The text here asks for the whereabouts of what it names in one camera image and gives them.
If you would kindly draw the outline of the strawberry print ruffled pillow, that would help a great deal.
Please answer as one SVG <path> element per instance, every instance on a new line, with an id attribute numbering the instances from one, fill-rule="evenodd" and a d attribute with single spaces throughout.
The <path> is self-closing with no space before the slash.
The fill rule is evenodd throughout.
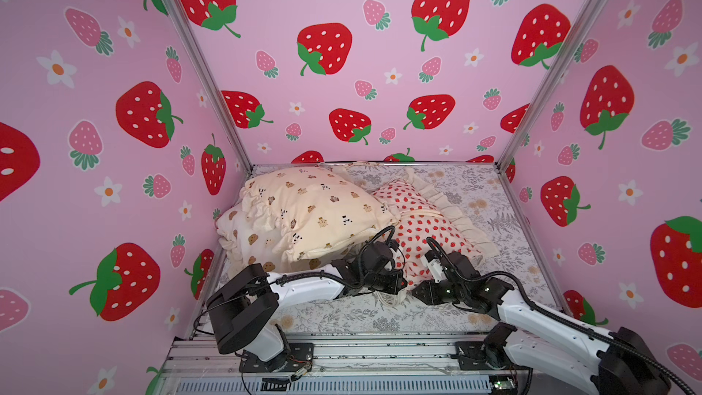
<path id="1" fill-rule="evenodd" d="M 376 189 L 373 196 L 399 218 L 394 241 L 401 254 L 396 264 L 403 270 L 409 291 L 433 278 L 422 263 L 430 251 L 429 237 L 446 252 L 467 256 L 475 266 L 499 254 L 495 243 L 459 207 L 410 169 L 405 176 Z"/>

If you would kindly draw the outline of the cream bear print pillow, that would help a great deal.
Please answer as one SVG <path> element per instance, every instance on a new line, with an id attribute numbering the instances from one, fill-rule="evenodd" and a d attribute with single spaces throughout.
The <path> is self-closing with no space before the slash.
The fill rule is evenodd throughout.
<path id="1" fill-rule="evenodd" d="M 319 166 L 254 177 L 239 197 L 256 232 L 279 232 L 272 251 L 290 264 L 336 255 L 399 222 L 363 188 Z"/>

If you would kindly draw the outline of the white pillow brown bear print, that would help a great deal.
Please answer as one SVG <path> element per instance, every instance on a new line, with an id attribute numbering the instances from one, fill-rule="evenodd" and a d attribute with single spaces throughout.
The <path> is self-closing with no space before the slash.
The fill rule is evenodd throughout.
<path id="1" fill-rule="evenodd" d="M 283 254 L 274 249 L 281 242 L 279 230 L 254 230 L 252 220 L 237 204 L 224 212 L 216 220 L 220 246 L 230 259 L 229 276 L 233 278 L 244 267 L 259 263 L 266 272 L 301 272 L 314 270 L 331 263 L 332 258 L 322 257 L 311 260 L 289 262 Z"/>

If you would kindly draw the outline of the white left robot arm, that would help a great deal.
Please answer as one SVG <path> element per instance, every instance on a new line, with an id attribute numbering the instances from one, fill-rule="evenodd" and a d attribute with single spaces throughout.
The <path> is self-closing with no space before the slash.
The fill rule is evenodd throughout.
<path id="1" fill-rule="evenodd" d="M 264 363 L 283 360 L 291 348 L 283 329 L 270 324 L 277 311 L 372 292 L 398 294 L 409 285 L 401 258 L 400 245 L 389 238 L 316 270 L 276 274 L 260 263 L 244 268 L 206 303 L 219 354 L 244 351 Z"/>

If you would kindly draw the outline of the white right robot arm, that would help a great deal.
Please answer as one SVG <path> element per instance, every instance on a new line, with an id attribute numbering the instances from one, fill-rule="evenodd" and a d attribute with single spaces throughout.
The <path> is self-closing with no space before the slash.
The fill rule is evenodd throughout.
<path id="1" fill-rule="evenodd" d="M 420 301 L 497 320 L 479 354 L 490 367 L 535 369 L 588 394 L 671 390 L 672 377 L 636 332 L 612 332 L 538 304 L 512 274 L 479 274 L 458 252 L 430 251 L 420 261 L 431 276 L 412 292 Z"/>

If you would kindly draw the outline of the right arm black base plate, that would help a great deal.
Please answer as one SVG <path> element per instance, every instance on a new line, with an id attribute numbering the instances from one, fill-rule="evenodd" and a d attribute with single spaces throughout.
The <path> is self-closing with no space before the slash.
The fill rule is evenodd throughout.
<path id="1" fill-rule="evenodd" d="M 452 358 L 461 370 L 505 370 L 514 365 L 503 347 L 478 341 L 457 342 Z"/>

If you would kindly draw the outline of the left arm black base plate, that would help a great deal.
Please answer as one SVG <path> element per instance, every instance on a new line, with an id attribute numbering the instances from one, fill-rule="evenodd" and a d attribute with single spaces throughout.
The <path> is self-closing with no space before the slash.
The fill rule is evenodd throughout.
<path id="1" fill-rule="evenodd" d="M 271 360 L 261 360 L 256 354 L 244 349 L 239 364 L 242 373 L 297 373 L 312 369 L 314 344 L 292 343 Z"/>

